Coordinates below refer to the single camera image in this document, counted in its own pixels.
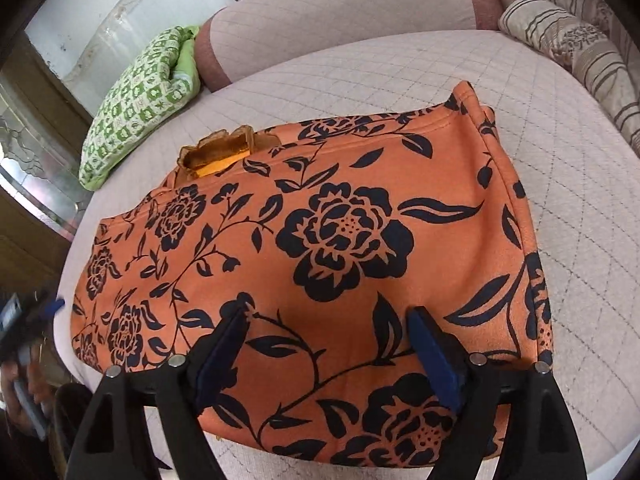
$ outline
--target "striped pillow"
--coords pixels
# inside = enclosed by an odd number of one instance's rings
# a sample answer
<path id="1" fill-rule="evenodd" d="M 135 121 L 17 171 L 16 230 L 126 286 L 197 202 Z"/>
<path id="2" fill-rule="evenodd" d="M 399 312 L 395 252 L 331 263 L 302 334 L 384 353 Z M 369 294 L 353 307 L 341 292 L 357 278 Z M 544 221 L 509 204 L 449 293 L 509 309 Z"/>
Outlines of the striped pillow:
<path id="1" fill-rule="evenodd" d="M 616 46 L 599 28 L 547 0 L 515 0 L 498 26 L 571 72 L 640 156 L 636 92 Z"/>
<path id="2" fill-rule="evenodd" d="M 629 77 L 640 96 L 640 50 L 605 0 L 549 0 L 581 20 L 591 23 L 613 41 L 629 70 Z"/>

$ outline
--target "metal rivet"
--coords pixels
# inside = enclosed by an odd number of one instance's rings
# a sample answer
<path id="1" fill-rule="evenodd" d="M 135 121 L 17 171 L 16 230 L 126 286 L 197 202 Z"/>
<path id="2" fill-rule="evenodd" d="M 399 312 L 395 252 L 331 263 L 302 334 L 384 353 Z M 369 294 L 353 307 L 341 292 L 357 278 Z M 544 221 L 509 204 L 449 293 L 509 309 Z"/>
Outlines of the metal rivet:
<path id="1" fill-rule="evenodd" d="M 551 371 L 551 366 L 546 364 L 544 361 L 536 361 L 536 364 L 533 365 L 536 371 L 539 374 L 548 374 Z"/>
<path id="2" fill-rule="evenodd" d="M 169 366 L 171 366 L 172 368 L 180 367 L 185 363 L 186 360 L 187 358 L 182 354 L 173 355 L 169 357 Z"/>
<path id="3" fill-rule="evenodd" d="M 118 365 L 113 365 L 107 368 L 105 375 L 108 378 L 113 379 L 114 377 L 119 376 L 121 371 L 122 371 L 122 368 L 120 368 Z"/>
<path id="4" fill-rule="evenodd" d="M 473 365 L 484 366 L 486 364 L 486 355 L 481 354 L 480 352 L 474 352 L 469 356 L 469 360 Z"/>

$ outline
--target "black clamp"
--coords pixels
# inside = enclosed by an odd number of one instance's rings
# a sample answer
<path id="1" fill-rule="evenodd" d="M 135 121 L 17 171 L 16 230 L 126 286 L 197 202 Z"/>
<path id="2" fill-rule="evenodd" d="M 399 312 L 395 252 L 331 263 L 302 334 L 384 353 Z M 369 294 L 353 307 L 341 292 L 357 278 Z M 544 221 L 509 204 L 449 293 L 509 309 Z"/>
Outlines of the black clamp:
<path id="1" fill-rule="evenodd" d="M 499 404 L 510 404 L 494 480 L 586 480 L 571 417 L 550 367 L 500 367 L 465 351 L 424 307 L 407 314 L 409 338 L 441 404 L 455 412 L 430 480 L 474 480 L 491 441 Z M 159 368 L 110 367 L 80 425 L 66 480 L 159 480 L 145 406 L 158 408 L 181 480 L 225 480 L 197 417 L 215 403 L 244 344 L 244 308 L 223 318 L 187 355 Z"/>
<path id="2" fill-rule="evenodd" d="M 407 327 L 438 400 L 458 416 L 430 480 L 476 478 L 499 404 L 511 411 L 494 480 L 586 480 L 578 436 L 547 363 L 513 370 L 469 354 L 423 306 L 407 313 Z"/>
<path id="3" fill-rule="evenodd" d="M 142 372 L 108 368 L 78 429 L 66 480 L 159 480 L 145 406 L 158 408 L 180 480 L 225 480 L 197 417 L 215 402 L 248 327 L 239 307 L 186 356 Z"/>

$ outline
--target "quilted mattress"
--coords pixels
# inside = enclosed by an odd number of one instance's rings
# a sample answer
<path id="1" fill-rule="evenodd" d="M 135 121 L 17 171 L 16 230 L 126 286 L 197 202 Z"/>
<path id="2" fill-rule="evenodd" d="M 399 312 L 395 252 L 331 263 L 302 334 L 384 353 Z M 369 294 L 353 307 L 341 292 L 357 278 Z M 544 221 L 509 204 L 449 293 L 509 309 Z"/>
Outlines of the quilted mattress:
<path id="1" fill-rule="evenodd" d="M 201 94 L 156 130 L 95 193 L 60 283 L 54 325 L 66 366 L 95 388 L 73 354 L 74 289 L 101 218 L 135 206 L 174 167 L 180 147 L 212 130 L 256 129 L 348 114 L 414 110 L 447 99 L 461 79 L 496 111 L 500 139 L 527 191 L 551 298 L 556 378 L 592 471 L 640 434 L 640 160 L 596 101 L 551 60 L 499 32 L 420 32 L 330 48 Z M 171 463 L 157 413 L 159 458 Z M 229 478 L 423 479 L 422 470 L 350 470 L 269 455 L 209 436 Z M 480 478 L 491 478 L 494 462 Z"/>

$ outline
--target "person's finger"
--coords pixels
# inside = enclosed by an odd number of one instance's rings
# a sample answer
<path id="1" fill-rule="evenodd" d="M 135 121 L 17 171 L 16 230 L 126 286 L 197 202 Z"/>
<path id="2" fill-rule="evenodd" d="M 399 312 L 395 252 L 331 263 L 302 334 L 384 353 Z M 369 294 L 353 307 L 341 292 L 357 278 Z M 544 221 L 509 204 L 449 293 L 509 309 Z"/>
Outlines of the person's finger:
<path id="1" fill-rule="evenodd" d="M 20 401 L 15 395 L 14 381 L 18 378 L 18 365 L 16 363 L 7 362 L 2 364 L 0 372 L 0 382 L 2 387 L 2 398 L 6 404 L 8 415 L 13 418 L 18 416 L 22 407 Z"/>
<path id="2" fill-rule="evenodd" d="M 35 344 L 31 346 L 31 362 L 40 362 L 40 345 Z"/>
<path id="3" fill-rule="evenodd" d="M 27 365 L 27 380 L 29 383 L 29 393 L 34 397 L 38 397 L 36 403 L 49 401 L 53 393 L 51 387 L 42 375 L 42 369 L 37 361 L 32 361 Z"/>

